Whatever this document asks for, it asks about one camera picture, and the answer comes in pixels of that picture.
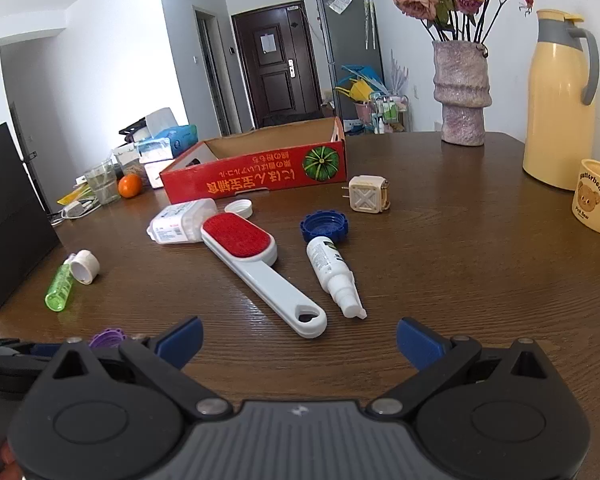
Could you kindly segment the purple bottle cap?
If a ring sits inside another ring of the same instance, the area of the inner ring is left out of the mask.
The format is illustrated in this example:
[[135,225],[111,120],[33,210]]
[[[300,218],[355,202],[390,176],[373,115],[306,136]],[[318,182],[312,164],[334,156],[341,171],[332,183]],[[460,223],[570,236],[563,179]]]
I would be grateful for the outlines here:
[[125,339],[125,333],[121,328],[106,328],[106,330],[96,334],[88,346],[92,349],[117,348]]

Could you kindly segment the red white lint brush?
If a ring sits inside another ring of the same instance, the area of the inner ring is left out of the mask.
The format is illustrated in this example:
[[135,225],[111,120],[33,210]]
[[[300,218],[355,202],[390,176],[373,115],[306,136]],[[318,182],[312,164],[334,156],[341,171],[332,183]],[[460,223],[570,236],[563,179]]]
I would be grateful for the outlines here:
[[234,212],[210,217],[200,232],[204,244],[296,334],[314,339],[324,333],[325,311],[273,269],[277,245],[270,233]]

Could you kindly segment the white spray bottle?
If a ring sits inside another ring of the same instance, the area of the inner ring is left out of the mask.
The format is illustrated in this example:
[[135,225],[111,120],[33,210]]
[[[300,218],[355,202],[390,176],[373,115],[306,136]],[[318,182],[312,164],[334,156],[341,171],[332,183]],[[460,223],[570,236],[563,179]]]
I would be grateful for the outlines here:
[[306,245],[306,255],[321,288],[332,297],[343,316],[365,320],[367,313],[358,294],[354,275],[334,242],[326,236],[314,237]]

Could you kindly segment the clear cotton swab box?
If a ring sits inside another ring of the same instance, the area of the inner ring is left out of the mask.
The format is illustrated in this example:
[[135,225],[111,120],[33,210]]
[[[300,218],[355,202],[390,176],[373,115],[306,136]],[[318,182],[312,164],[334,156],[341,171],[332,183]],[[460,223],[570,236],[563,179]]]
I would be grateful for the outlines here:
[[146,233],[159,245],[200,243],[202,225],[217,213],[211,198],[169,205],[149,222]]

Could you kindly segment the white tape roll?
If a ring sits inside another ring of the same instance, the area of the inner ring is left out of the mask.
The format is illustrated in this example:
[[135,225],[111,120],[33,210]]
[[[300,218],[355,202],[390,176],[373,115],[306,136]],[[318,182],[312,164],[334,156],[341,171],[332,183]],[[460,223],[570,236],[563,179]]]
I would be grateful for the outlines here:
[[91,285],[99,274],[100,263],[92,252],[81,249],[71,258],[70,271],[77,282]]

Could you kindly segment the green spray bottle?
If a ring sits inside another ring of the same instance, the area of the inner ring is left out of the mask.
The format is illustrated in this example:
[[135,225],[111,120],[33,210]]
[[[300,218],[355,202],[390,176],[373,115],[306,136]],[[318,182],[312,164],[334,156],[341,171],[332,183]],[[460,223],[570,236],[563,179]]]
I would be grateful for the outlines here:
[[69,295],[74,283],[71,273],[71,263],[74,254],[68,255],[67,259],[58,268],[50,287],[47,289],[44,301],[46,307],[53,312],[61,312],[65,309]]

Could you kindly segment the white round lid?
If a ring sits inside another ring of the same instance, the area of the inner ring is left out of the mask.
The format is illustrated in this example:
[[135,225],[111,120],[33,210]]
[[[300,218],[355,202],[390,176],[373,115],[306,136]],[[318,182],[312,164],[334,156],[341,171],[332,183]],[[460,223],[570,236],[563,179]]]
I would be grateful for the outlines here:
[[241,200],[233,200],[224,207],[225,212],[238,214],[242,218],[249,219],[253,213],[252,201],[242,198]]

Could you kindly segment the blue bottle cap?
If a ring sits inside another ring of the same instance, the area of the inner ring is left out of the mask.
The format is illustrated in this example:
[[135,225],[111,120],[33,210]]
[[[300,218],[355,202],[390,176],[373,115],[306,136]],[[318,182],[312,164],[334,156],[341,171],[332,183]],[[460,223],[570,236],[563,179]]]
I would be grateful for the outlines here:
[[332,242],[342,242],[349,233],[349,221],[336,210],[318,210],[307,214],[300,222],[302,238],[309,243],[315,237],[328,237]]

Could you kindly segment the beige plug adapter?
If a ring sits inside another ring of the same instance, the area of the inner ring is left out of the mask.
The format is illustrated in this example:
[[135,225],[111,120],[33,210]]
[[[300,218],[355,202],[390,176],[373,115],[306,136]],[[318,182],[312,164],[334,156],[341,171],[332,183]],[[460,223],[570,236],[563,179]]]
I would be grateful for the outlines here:
[[353,211],[381,214],[390,208],[389,181],[384,177],[361,174],[351,178],[342,189]]

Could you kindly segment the black monitor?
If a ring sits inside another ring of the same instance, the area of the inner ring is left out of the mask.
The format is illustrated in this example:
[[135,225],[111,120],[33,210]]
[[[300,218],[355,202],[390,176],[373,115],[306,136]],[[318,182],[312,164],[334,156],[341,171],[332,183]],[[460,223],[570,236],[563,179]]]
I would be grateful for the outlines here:
[[0,125],[0,309],[59,244],[8,125]]

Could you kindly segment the red cardboard pumpkin box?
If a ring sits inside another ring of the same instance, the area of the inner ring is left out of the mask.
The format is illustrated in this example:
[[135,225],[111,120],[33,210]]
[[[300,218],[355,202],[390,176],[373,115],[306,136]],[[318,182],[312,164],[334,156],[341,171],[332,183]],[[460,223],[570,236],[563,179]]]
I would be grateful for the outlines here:
[[200,141],[160,172],[172,204],[347,180],[337,117],[291,122]]

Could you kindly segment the yellow bear mug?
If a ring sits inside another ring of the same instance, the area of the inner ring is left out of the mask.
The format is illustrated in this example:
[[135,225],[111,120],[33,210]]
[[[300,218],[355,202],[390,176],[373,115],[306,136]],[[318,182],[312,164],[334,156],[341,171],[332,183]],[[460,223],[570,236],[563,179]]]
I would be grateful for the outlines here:
[[573,215],[589,229],[600,233],[600,162],[582,159],[572,201]]

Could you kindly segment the metal storage rack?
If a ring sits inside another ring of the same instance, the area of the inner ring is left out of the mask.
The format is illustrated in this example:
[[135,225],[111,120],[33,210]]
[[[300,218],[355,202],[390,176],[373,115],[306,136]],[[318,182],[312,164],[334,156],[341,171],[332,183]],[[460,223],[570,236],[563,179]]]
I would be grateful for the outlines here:
[[407,96],[370,96],[370,117],[374,133],[409,132],[411,130],[410,102]]

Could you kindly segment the pink ceramic vase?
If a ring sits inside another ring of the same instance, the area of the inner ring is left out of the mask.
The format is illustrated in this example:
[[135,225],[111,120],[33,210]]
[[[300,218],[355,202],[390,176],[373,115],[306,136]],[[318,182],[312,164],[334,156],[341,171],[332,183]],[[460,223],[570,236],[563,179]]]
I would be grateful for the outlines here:
[[460,40],[435,41],[432,46],[434,99],[442,106],[442,141],[483,145],[483,110],[492,105],[486,47]]

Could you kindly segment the yellow blue bags pile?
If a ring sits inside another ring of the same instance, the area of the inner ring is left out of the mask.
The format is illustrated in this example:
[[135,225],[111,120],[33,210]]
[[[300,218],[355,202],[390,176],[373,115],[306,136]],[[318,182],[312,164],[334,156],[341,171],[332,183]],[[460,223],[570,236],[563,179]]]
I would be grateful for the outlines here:
[[376,70],[367,65],[343,65],[346,73],[336,83],[334,91],[355,103],[370,102],[373,96],[388,96],[389,90]]

